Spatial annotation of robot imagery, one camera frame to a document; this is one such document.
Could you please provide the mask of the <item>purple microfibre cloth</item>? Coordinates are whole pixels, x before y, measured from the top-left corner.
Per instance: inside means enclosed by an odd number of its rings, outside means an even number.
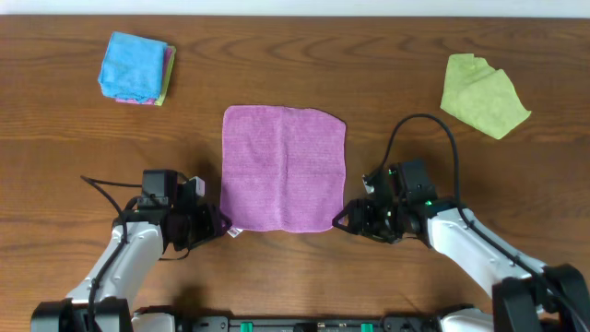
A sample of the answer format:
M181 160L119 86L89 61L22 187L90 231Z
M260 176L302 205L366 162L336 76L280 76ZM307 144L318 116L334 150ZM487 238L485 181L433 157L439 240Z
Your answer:
M224 113L220 208L241 231L328 231L342 210L347 126L315 109Z

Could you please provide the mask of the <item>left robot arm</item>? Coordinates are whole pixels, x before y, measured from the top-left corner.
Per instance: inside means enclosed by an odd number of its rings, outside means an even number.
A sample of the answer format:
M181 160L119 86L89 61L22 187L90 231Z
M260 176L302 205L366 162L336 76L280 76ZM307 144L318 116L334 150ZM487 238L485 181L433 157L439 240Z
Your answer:
M171 246L186 258L232 226L203 201L205 183L173 170L145 170L141 193L117 207L111 239L88 275L61 301L41 302L33 331L189 331L191 324L166 307L132 312L148 272Z

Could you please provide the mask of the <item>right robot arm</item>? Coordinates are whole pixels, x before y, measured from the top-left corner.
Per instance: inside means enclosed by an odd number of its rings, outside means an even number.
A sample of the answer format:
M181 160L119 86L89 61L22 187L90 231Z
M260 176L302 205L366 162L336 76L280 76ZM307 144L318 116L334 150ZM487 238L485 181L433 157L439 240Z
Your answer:
M448 309L426 331L586 331L589 291L571 265L550 267L517 250L454 198L439 198L421 160L363 178L368 197L350 201L334 227L378 243L415 238L460 266L492 299L486 314Z

